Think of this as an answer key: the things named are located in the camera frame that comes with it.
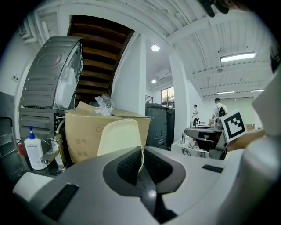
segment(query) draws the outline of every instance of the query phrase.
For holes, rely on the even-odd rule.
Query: electrical outlet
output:
[[[12,76],[12,80],[15,81],[15,82],[18,82],[18,77],[15,76],[15,75],[13,75],[13,76]]]

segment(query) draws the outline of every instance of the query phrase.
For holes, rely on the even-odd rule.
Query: white container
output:
[[[33,127],[29,127],[30,134],[29,138],[24,141],[27,155],[34,170],[42,170],[47,167],[47,165],[41,163],[41,157],[43,156],[43,150],[41,145],[41,140],[34,137],[32,132]]]

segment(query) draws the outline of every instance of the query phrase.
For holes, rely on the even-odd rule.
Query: plastic bag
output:
[[[95,97],[100,108],[96,110],[96,113],[102,116],[111,116],[114,109],[114,102],[109,97],[108,94],[103,94],[102,96]]]

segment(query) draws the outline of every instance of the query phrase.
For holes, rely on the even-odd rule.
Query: man with backpack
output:
[[[213,119],[217,119],[227,114],[227,107],[224,104],[220,103],[219,98],[215,99],[215,104],[216,106],[214,107],[212,116]]]

